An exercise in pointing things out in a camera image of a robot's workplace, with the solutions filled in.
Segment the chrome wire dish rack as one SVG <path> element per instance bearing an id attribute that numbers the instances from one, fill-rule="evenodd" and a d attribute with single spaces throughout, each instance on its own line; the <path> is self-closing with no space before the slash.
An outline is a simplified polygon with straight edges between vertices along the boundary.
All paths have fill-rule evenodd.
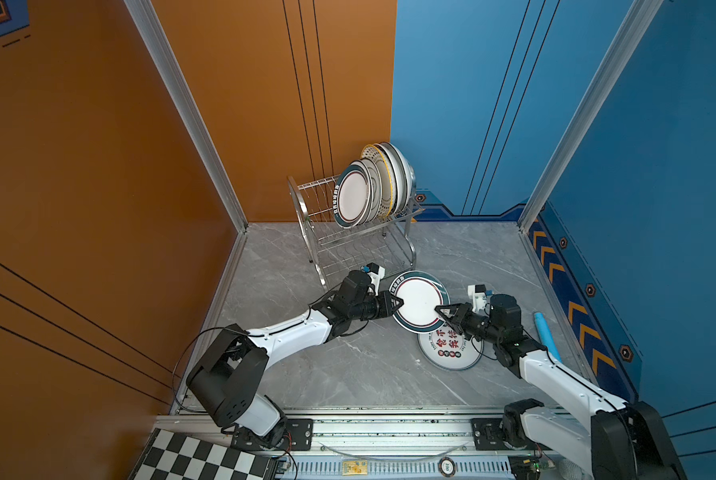
<path id="1" fill-rule="evenodd" d="M 423 208 L 412 200 L 402 213 L 345 229 L 334 219 L 332 194 L 337 178 L 298 184 L 287 178 L 299 228 L 310 263 L 321 286 L 338 285 L 351 270 L 376 263 L 387 278 L 413 270 L 417 251 L 410 239 L 412 222 Z"/>

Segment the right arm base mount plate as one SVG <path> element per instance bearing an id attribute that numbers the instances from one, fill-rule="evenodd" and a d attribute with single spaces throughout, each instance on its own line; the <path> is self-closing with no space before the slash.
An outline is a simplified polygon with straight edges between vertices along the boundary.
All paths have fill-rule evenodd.
<path id="1" fill-rule="evenodd" d="M 473 443 L 477 451 L 511 450 L 506 442 L 501 418 L 473 418 L 470 420 Z"/>

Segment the white plate dark rim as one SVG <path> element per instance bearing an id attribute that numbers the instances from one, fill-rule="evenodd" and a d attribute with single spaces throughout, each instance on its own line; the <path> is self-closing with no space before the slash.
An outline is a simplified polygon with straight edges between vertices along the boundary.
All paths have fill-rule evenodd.
<path id="1" fill-rule="evenodd" d="M 349 229 L 364 218 L 370 204 L 368 170 L 353 161 L 339 176 L 333 193 L 333 216 L 337 225 Z"/>
<path id="2" fill-rule="evenodd" d="M 423 334 L 433 332 L 445 322 L 435 308 L 450 303 L 446 287 L 433 275 L 423 271 L 408 271 L 398 275 L 389 287 L 403 305 L 392 318 L 404 329 Z"/>

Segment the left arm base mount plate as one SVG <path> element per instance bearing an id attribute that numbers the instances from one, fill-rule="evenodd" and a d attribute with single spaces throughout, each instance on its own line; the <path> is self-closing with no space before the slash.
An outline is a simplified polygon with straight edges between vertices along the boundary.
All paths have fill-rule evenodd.
<path id="1" fill-rule="evenodd" d="M 314 422 L 310 418 L 289 418 L 284 426 L 277 425 L 264 437 L 239 427 L 232 435 L 231 446 L 242 451 L 309 451 L 313 440 Z"/>

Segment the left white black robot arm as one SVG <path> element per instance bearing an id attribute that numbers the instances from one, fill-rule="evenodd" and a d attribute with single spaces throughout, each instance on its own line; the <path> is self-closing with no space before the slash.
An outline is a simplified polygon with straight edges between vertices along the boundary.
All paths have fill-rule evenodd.
<path id="1" fill-rule="evenodd" d="M 237 324 L 220 328 L 187 375 L 187 389 L 220 429 L 231 427 L 266 448 L 279 447 L 287 434 L 287 417 L 258 393 L 265 372 L 302 350 L 347 335 L 354 321 L 397 313 L 404 301 L 379 289 L 383 272 L 374 263 L 350 271 L 340 285 L 289 320 L 260 329 L 244 330 Z"/>

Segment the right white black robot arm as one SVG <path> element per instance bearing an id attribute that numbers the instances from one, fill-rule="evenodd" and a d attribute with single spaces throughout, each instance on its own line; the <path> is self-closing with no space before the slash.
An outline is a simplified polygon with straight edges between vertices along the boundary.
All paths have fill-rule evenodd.
<path id="1" fill-rule="evenodd" d="M 468 340 L 488 342 L 496 360 L 557 402 L 558 415 L 535 399 L 505 406 L 503 441 L 513 448 L 545 446 L 595 479 L 683 479 L 680 458 L 659 413 L 596 386 L 556 359 L 521 323 L 514 297 L 491 297 L 486 314 L 469 303 L 436 312 Z"/>

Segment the white plate grey pattern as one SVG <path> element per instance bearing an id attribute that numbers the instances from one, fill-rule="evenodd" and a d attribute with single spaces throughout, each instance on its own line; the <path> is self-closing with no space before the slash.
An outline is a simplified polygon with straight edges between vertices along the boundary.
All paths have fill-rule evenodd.
<path id="1" fill-rule="evenodd" d="M 370 201 L 363 220 L 364 223 L 368 223 L 373 221 L 379 214 L 382 202 L 382 184 L 376 164 L 368 158 L 362 158 L 361 163 L 366 168 L 369 179 Z"/>

